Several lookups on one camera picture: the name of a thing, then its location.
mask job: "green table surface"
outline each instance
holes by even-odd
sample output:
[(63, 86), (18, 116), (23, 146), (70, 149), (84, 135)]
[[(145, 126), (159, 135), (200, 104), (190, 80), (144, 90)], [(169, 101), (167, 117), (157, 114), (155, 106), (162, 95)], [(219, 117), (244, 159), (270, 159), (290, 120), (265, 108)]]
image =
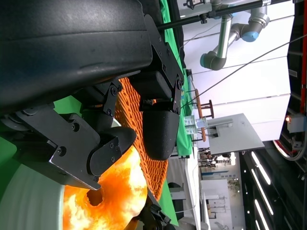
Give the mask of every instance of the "green table surface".
[[(168, 23), (171, 20), (170, 20), (167, 0), (160, 0), (160, 3), (161, 3), (161, 12), (162, 12), (163, 22)], [(183, 71), (183, 69), (182, 69), (180, 59), (178, 58), (179, 53), (178, 53), (173, 29), (165, 30), (165, 41), (169, 43), (176, 59), (178, 60), (178, 64), (179, 64), (179, 66), (180, 66), (180, 68), (183, 72), (183, 75), (184, 75), (183, 90), (188, 91), (189, 90), (188, 79), (187, 79), (186, 72)], [(189, 93), (184, 92), (184, 98), (181, 99), (181, 106), (185, 105), (190, 100), (191, 100), (191, 98), (190, 98)], [(184, 127), (184, 117), (191, 115), (191, 111), (192, 111), (192, 106), (190, 104), (184, 106), (181, 109), (180, 120), (179, 120), (179, 130), (178, 130), (178, 135), (177, 135), (177, 152), (178, 152), (179, 156), (188, 156), (192, 153), (191, 152), (191, 150), (192, 150), (191, 137), (190, 137), (190, 135), (186, 134), (186, 130), (185, 130), (185, 127)]]

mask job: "white plate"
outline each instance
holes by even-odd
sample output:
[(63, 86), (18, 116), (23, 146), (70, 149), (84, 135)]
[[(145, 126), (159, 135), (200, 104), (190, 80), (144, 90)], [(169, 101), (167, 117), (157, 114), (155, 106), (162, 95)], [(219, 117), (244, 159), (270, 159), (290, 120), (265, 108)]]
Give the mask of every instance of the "white plate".
[(62, 230), (63, 196), (63, 185), (21, 165), (0, 202), (0, 229)]

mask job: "green cloth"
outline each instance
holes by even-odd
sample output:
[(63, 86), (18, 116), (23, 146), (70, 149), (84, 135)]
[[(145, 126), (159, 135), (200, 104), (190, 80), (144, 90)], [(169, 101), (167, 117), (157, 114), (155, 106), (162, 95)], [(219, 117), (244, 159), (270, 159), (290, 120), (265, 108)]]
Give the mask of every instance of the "green cloth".
[(171, 193), (169, 192), (167, 180), (164, 181), (162, 195), (159, 200), (159, 205), (162, 208), (164, 214), (166, 214), (171, 219), (171, 223), (178, 226), (178, 221), (171, 197)]
[[(161, 12), (162, 12), (163, 22), (168, 23), (171, 21), (171, 19), (169, 15), (167, 0), (160, 0), (160, 3), (161, 3)], [(165, 41), (168, 42), (169, 45), (171, 46), (171, 49), (175, 57), (178, 60), (178, 64), (181, 70), (183, 70), (181, 66), (180, 58), (179, 58), (179, 53), (178, 53), (173, 29), (165, 30)], [(185, 71), (183, 71), (183, 75), (184, 75), (183, 90), (188, 91), (189, 90), (188, 79), (187, 79), (187, 75)], [(181, 107), (189, 101), (191, 101), (189, 93), (184, 92), (184, 98), (181, 99)], [(191, 111), (192, 111), (192, 106), (189, 104), (189, 105), (184, 106), (184, 108), (181, 109), (181, 113), (180, 113), (179, 130), (178, 130), (178, 135), (177, 135), (177, 152), (178, 152), (178, 155), (180, 156), (188, 156), (192, 153), (191, 137), (190, 135), (187, 135), (185, 126), (184, 126), (184, 117), (191, 115)]]

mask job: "bolt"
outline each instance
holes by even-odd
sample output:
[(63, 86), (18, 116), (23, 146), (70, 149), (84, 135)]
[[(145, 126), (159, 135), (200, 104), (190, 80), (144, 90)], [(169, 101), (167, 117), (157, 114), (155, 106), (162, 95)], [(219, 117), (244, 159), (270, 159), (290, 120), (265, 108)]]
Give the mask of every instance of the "bolt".
[(179, 89), (179, 90), (181, 90), (181, 88), (182, 88), (182, 81), (181, 80), (177, 80), (177, 88)]
[(112, 87), (112, 88), (111, 88), (111, 94), (112, 94), (113, 96), (115, 96), (115, 95), (117, 94), (117, 90), (116, 90), (115, 87)]
[(117, 87), (117, 90), (118, 90), (118, 92), (121, 92), (121, 91), (123, 90), (123, 87), (122, 87), (121, 85), (119, 85), (119, 86)]

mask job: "white backdrop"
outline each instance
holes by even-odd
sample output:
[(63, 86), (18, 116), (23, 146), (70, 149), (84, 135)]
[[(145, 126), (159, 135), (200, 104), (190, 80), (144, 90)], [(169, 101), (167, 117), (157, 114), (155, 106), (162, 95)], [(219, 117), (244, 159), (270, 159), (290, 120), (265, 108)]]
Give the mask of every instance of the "white backdrop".
[[(179, 7), (181, 15), (193, 15), (192, 10), (187, 11)], [(293, 15), (294, 4), (291, 1), (268, 6), (268, 16), (271, 20), (269, 25), (253, 43), (244, 42), (242, 39), (234, 42), (228, 49), (224, 68), (219, 71), (203, 68), (200, 65), (200, 57), (218, 45), (220, 24), (196, 36), (197, 39), (190, 40), (184, 46), (185, 63), (188, 69), (192, 69), (194, 84), (199, 92), (208, 89), (243, 64), (289, 42)], [(249, 16), (247, 12), (240, 12), (234, 17), (233, 23), (248, 23)], [(185, 42), (220, 21), (208, 19), (207, 24), (193, 23), (183, 26)], [(290, 98), (287, 51), (288, 45), (285, 45), (239, 70), (202, 95), (201, 103), (212, 100), (216, 118), (244, 113), (262, 141), (279, 139)], [(199, 143), (199, 147), (204, 146), (207, 144)]]

